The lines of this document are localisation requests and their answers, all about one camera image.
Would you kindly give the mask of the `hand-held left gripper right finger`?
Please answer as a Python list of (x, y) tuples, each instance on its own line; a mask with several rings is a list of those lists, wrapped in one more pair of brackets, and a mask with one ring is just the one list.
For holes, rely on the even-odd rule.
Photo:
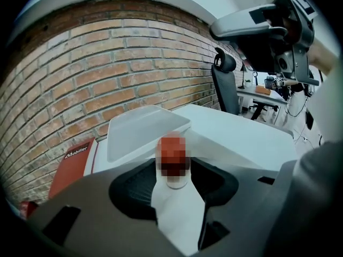
[(284, 205), (294, 161), (279, 171), (192, 158), (192, 181), (205, 202), (196, 256), (264, 256)]

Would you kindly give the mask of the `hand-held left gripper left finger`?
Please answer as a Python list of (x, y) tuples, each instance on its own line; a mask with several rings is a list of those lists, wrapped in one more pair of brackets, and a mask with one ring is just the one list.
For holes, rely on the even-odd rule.
[(29, 225), (64, 256), (181, 256), (151, 206), (153, 158), (85, 176), (42, 204)]

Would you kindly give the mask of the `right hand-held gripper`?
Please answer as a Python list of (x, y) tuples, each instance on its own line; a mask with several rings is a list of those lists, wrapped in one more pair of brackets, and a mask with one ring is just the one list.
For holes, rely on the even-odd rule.
[[(281, 35), (271, 37), (239, 37), (238, 47), (257, 72), (276, 72), (284, 78), (318, 86), (310, 76), (307, 52), (314, 41), (313, 18), (317, 15), (308, 0), (269, 0), (272, 4), (252, 7), (228, 14), (210, 26), (215, 40), (257, 34)], [(300, 38), (290, 43), (283, 19), (297, 21)]]

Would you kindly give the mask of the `person's right hand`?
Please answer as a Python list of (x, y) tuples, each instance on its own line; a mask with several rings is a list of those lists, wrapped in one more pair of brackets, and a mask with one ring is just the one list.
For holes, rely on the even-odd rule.
[(287, 29), (287, 37), (290, 43), (296, 43), (300, 38), (299, 26), (297, 21), (292, 19), (283, 19), (284, 27)]

